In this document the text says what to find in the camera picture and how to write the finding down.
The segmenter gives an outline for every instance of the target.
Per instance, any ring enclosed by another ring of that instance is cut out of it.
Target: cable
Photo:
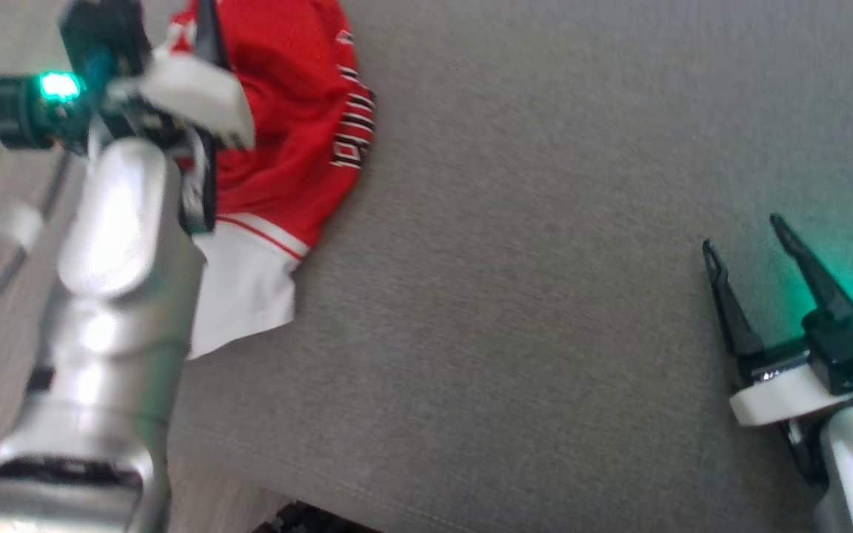
[[[44,194],[44,200],[41,202],[41,219],[45,222],[50,218],[52,210],[55,209],[55,205],[58,203],[58,195],[60,195],[61,188],[64,186],[64,180],[67,178],[70,162],[70,152],[62,152],[60,158],[58,158],[57,165],[55,165],[54,173],[51,175],[50,184],[48,184],[48,189]],[[9,263],[0,274],[0,297],[9,288],[9,285],[13,282],[19,271],[21,271],[21,267],[24,266],[27,258],[27,250],[19,249],[9,260]]]

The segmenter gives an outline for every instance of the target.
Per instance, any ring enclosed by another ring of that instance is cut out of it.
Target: gray fabric surface
[[[853,1],[346,0],[375,154],[294,324],[190,364],[176,446],[388,532],[810,529],[739,429],[700,243],[768,341],[853,289]]]

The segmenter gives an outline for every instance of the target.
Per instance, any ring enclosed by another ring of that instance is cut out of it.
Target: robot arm
[[[213,1],[200,6],[218,38]],[[204,265],[190,236],[213,229],[216,148],[251,147],[252,118],[222,44],[153,57],[138,2],[72,2],[61,34],[73,75],[0,78],[4,145],[89,159],[0,442],[0,531],[165,531],[167,428]]]
[[[779,215],[772,226],[817,304],[805,336],[765,347],[752,331],[714,246],[703,244],[726,350],[738,368],[730,406],[742,426],[775,426],[809,483],[827,485],[815,510],[823,533],[853,533],[853,300]]]

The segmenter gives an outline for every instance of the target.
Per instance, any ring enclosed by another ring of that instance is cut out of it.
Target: green led light
[[[72,74],[50,72],[41,76],[41,94],[48,100],[67,101],[81,95],[81,87]]]

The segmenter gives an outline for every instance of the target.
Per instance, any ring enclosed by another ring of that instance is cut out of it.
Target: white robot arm
[[[765,348],[720,256],[703,245],[726,348],[740,374],[730,406],[742,426],[781,429],[806,481],[826,483],[815,509],[819,531],[853,533],[853,301],[781,216],[772,216],[772,226],[818,309],[802,322],[805,337]]]

